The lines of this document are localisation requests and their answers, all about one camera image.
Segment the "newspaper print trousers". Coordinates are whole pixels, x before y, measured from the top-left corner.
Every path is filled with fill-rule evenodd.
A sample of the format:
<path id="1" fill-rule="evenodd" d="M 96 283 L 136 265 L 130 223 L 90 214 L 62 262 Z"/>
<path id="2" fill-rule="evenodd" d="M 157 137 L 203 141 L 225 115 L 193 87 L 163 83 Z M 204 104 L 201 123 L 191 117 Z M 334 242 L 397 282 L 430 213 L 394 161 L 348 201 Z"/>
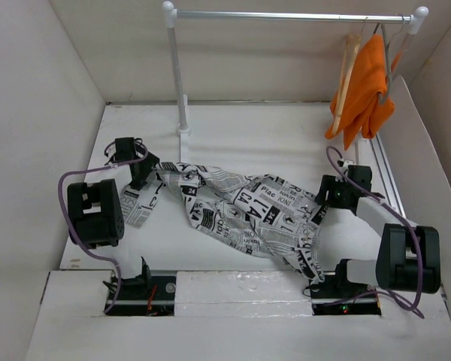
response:
<path id="1" fill-rule="evenodd" d="M 324 282 L 317 250 L 327 206 L 315 195 L 273 175 L 242 175 L 215 166 L 161 162 L 141 190 L 123 187 L 124 220 L 141 227 L 163 189 L 185 208 L 190 225 L 241 253 L 279 258 L 311 283 Z"/>

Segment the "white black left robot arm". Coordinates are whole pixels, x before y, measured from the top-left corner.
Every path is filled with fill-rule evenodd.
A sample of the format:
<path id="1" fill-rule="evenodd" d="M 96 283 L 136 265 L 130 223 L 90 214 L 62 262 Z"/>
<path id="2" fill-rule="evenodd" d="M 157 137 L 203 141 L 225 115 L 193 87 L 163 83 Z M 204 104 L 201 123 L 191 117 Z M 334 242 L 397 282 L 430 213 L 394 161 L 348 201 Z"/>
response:
<path id="1" fill-rule="evenodd" d="M 122 286 L 122 269 L 111 256 L 99 256 L 93 251 L 98 247 L 117 247 L 125 235 L 126 217 L 120 201 L 117 182 L 106 178 L 95 183 L 71 183 L 68 177 L 94 174 L 114 168 L 126 167 L 131 180 L 126 186 L 140 192 L 149 185 L 148 178 L 159 163 L 141 138 L 116 138 L 104 149 L 107 161 L 95 168 L 69 171 L 61 176 L 57 186 L 59 204 L 67 224 L 69 237 L 85 254 L 93 259 L 109 262 L 115 271 L 114 289 Z"/>

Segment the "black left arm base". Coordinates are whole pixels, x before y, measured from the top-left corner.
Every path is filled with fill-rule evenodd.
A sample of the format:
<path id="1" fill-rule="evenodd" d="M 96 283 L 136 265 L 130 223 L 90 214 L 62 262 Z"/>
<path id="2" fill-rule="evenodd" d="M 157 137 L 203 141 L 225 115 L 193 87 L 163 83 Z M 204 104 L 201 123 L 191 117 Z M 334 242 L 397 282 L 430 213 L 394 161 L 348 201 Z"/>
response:
<path id="1" fill-rule="evenodd" d="M 103 281 L 108 295 L 104 309 L 107 316 L 124 317 L 168 317 L 174 315 L 174 300 L 177 289 L 176 272 L 143 273 L 135 278 L 122 280 L 120 292 L 115 303 L 117 278 Z"/>

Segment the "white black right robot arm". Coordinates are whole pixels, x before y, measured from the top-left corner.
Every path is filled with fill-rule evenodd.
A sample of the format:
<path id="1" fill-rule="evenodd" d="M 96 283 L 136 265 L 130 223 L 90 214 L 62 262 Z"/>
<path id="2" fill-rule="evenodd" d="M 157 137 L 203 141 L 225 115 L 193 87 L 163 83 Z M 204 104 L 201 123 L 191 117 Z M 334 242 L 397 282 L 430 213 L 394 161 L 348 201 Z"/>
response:
<path id="1" fill-rule="evenodd" d="M 382 195 L 371 192 L 371 181 L 372 170 L 363 165 L 348 165 L 338 176 L 322 177 L 316 202 L 351 211 L 380 236 L 375 259 L 340 261 L 340 273 L 332 278 L 334 291 L 350 296 L 360 284 L 367 284 L 384 290 L 436 293 L 441 284 L 438 231 L 401 216 Z"/>

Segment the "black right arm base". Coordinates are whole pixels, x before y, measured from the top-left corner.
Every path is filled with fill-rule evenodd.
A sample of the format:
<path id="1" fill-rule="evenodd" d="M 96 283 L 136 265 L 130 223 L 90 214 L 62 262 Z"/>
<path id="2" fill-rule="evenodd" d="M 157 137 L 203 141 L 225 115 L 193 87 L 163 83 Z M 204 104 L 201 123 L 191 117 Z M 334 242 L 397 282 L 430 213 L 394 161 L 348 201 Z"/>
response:
<path id="1" fill-rule="evenodd" d="M 368 285 L 339 281 L 335 275 L 326 275 L 320 284 L 310 283 L 303 294 L 312 302 L 313 316 L 382 314 L 377 297 Z"/>

